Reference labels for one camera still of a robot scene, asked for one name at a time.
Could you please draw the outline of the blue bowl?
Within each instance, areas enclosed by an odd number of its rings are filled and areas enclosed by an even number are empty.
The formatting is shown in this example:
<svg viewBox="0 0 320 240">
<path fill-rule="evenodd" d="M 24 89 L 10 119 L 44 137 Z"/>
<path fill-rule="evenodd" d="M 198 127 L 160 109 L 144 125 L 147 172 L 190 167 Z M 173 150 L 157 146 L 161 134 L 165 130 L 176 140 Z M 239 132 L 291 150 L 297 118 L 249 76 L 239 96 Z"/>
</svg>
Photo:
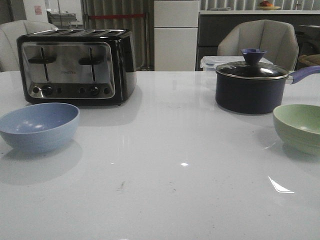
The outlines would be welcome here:
<svg viewBox="0 0 320 240">
<path fill-rule="evenodd" d="M 15 150 L 45 153 L 68 143 L 79 120 L 80 110 L 72 104 L 39 103 L 3 115 L 0 135 Z"/>
</svg>

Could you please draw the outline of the green bowl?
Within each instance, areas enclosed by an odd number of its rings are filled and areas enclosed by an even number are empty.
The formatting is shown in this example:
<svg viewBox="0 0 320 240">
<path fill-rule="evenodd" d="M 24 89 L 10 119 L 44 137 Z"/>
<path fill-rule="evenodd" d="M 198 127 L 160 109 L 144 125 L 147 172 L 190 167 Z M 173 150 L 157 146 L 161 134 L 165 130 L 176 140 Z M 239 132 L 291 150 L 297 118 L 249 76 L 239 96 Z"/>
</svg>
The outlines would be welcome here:
<svg viewBox="0 0 320 240">
<path fill-rule="evenodd" d="M 309 104 L 277 106 L 273 124 L 279 138 L 287 145 L 313 156 L 320 155 L 320 107 Z"/>
</svg>

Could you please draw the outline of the clear plastic food container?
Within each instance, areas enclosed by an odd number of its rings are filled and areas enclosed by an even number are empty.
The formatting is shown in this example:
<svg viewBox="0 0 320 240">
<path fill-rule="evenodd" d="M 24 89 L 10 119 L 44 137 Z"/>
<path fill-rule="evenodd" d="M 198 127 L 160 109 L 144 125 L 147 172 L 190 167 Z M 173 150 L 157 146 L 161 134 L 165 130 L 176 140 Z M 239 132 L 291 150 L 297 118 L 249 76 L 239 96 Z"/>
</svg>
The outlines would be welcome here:
<svg viewBox="0 0 320 240">
<path fill-rule="evenodd" d="M 243 56 L 204 56 L 200 60 L 200 68 L 204 72 L 214 72 L 218 65 L 244 60 Z"/>
</svg>

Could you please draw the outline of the dark blue saucepan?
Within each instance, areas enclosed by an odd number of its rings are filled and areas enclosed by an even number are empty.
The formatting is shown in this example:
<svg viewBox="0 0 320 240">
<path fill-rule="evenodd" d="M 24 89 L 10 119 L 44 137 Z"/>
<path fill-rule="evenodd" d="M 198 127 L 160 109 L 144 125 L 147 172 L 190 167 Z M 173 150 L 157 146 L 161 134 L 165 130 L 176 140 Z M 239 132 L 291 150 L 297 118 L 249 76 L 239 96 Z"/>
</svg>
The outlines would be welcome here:
<svg viewBox="0 0 320 240">
<path fill-rule="evenodd" d="M 281 105 L 287 81 L 295 84 L 319 72 L 318 65 L 308 66 L 274 80 L 243 79 L 216 73 L 215 100 L 219 106 L 237 113 L 251 115 L 271 113 L 275 107 Z"/>
</svg>

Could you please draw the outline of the black and steel toaster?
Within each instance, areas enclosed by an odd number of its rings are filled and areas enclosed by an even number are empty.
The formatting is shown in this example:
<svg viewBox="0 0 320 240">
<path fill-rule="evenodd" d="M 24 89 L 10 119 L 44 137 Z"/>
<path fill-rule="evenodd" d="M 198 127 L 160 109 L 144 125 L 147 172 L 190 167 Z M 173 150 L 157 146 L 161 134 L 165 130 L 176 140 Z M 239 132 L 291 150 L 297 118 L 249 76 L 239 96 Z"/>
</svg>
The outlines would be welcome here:
<svg viewBox="0 0 320 240">
<path fill-rule="evenodd" d="M 32 104 L 114 106 L 135 90 L 129 29 L 54 29 L 17 39 L 24 98 Z"/>
</svg>

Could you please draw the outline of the white refrigerator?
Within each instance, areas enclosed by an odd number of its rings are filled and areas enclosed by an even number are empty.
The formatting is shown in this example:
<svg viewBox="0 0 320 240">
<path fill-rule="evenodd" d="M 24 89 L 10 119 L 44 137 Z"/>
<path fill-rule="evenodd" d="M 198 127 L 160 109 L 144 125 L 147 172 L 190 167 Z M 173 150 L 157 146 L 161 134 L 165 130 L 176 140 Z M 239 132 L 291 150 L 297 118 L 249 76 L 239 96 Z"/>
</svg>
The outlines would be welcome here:
<svg viewBox="0 0 320 240">
<path fill-rule="evenodd" d="M 194 71 L 199 0 L 154 1 L 154 70 Z"/>
</svg>

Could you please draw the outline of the glass pot lid blue knob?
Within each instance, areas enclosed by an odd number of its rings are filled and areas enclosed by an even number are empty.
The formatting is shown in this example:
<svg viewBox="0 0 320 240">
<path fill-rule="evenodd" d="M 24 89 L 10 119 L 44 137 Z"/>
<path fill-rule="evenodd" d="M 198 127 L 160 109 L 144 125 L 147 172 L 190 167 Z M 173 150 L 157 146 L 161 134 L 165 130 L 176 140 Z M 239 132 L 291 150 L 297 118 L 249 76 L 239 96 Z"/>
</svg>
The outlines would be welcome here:
<svg viewBox="0 0 320 240">
<path fill-rule="evenodd" d="M 287 77 L 289 74 L 286 68 L 261 61 L 267 53 L 266 50 L 243 48 L 240 52 L 244 58 L 243 61 L 220 64 L 215 68 L 216 73 L 249 80 L 277 80 Z"/>
</svg>

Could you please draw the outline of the dark counter cabinet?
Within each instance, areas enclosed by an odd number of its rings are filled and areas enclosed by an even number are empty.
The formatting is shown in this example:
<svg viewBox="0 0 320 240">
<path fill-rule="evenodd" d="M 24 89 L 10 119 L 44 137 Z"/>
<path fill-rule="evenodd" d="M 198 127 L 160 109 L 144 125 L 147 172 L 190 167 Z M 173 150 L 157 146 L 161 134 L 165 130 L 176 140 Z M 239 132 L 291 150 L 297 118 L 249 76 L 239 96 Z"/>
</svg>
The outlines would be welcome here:
<svg viewBox="0 0 320 240">
<path fill-rule="evenodd" d="M 218 45 L 234 27 L 264 19 L 292 24 L 300 55 L 320 53 L 319 10 L 202 10 L 198 17 L 195 69 L 201 70 L 204 56 L 217 55 Z"/>
</svg>

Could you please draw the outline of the red barrier tape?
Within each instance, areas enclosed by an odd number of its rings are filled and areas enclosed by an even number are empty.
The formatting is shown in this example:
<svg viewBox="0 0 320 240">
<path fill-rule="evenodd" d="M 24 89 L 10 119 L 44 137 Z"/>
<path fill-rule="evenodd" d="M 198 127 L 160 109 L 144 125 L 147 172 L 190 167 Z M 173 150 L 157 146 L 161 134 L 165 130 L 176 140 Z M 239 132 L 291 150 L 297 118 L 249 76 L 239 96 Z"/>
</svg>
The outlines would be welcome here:
<svg viewBox="0 0 320 240">
<path fill-rule="evenodd" d="M 113 20 L 113 19 L 132 19 L 132 18 L 144 18 L 145 13 L 136 14 L 114 14 L 114 15 L 89 15 L 91 20 Z"/>
</svg>

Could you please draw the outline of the beige chair right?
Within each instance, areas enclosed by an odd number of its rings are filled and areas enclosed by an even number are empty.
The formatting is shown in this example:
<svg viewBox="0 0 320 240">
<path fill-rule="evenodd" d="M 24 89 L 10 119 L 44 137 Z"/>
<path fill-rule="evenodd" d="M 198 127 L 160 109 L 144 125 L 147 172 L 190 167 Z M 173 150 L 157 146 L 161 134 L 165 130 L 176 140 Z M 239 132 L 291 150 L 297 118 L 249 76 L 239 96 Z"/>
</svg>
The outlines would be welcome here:
<svg viewBox="0 0 320 240">
<path fill-rule="evenodd" d="M 293 25 L 275 20 L 243 22 L 218 45 L 218 56 L 240 56 L 242 49 L 267 51 L 264 58 L 275 65 L 294 70 L 299 46 Z"/>
</svg>

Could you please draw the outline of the fruit plate on counter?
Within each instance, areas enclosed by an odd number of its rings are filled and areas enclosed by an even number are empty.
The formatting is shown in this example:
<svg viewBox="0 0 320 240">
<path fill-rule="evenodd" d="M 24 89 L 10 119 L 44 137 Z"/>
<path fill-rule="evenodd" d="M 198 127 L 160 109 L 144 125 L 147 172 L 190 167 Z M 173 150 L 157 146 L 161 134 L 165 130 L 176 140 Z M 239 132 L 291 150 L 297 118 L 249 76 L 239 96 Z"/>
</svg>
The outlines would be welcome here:
<svg viewBox="0 0 320 240">
<path fill-rule="evenodd" d="M 268 0 L 262 0 L 258 4 L 258 8 L 263 11 L 273 11 L 273 10 L 279 10 L 280 6 L 274 6 L 272 3 L 270 3 Z"/>
</svg>

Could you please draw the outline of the white chair left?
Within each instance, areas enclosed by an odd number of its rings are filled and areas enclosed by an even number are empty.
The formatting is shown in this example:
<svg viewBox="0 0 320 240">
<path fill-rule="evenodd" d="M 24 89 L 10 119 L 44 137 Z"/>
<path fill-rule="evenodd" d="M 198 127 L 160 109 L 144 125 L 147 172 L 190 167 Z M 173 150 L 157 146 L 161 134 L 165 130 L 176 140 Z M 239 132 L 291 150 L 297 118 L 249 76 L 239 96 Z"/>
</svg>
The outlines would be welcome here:
<svg viewBox="0 0 320 240">
<path fill-rule="evenodd" d="M 48 22 L 17 20 L 0 25 L 0 71 L 19 71 L 19 56 L 17 39 L 26 34 L 32 34 L 57 27 Z"/>
</svg>

